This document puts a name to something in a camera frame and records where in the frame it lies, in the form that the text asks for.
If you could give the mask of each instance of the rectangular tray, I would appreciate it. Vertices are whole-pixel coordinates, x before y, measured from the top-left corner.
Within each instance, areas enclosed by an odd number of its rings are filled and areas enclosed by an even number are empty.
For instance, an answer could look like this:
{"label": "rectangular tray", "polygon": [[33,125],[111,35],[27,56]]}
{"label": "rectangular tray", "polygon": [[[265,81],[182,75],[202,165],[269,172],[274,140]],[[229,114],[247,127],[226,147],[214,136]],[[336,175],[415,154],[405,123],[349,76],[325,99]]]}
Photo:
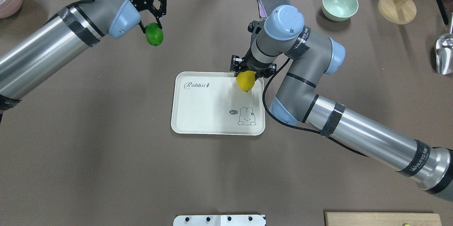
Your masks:
{"label": "rectangular tray", "polygon": [[264,81],[249,92],[233,73],[182,72],[176,77],[171,127],[179,134],[257,136],[265,128]]}

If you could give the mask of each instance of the wooden cutting board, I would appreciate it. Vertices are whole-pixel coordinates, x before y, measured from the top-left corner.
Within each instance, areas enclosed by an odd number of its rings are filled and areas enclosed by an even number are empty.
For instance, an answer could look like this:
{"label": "wooden cutting board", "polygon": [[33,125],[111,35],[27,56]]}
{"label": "wooden cutting board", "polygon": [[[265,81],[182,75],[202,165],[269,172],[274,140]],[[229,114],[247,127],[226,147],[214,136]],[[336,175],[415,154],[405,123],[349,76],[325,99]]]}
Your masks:
{"label": "wooden cutting board", "polygon": [[432,213],[326,212],[326,226],[442,226]]}

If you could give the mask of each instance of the lime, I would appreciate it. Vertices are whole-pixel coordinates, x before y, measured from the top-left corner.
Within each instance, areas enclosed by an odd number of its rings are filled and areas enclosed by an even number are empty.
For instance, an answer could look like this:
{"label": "lime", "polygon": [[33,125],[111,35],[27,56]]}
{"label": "lime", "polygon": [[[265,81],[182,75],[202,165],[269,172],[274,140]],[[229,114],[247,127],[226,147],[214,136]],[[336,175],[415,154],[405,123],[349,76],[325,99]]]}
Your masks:
{"label": "lime", "polygon": [[157,23],[153,22],[146,26],[145,29],[146,40],[150,45],[158,46],[164,40],[164,33],[159,28]]}
{"label": "lime", "polygon": [[236,82],[237,85],[239,85],[239,88],[241,88],[241,90],[248,92],[254,86],[255,82],[254,71],[248,70],[245,72],[240,72],[236,76]]}

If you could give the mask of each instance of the metal scoop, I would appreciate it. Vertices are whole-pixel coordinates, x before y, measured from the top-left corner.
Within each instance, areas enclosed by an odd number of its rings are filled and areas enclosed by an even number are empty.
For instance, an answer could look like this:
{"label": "metal scoop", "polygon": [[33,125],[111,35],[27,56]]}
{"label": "metal scoop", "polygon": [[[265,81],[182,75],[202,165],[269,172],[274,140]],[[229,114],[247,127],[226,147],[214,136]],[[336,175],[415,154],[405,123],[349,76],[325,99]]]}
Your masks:
{"label": "metal scoop", "polygon": [[443,34],[436,42],[437,73],[453,72],[453,13],[450,17],[450,33]]}

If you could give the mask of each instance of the white bracket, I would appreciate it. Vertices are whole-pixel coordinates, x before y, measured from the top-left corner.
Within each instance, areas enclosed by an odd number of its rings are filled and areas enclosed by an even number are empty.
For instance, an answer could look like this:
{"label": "white bracket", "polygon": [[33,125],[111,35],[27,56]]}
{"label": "white bracket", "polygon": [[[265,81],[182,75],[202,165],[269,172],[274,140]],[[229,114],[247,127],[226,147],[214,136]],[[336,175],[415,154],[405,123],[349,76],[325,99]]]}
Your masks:
{"label": "white bracket", "polygon": [[265,215],[177,216],[173,226],[266,226]]}

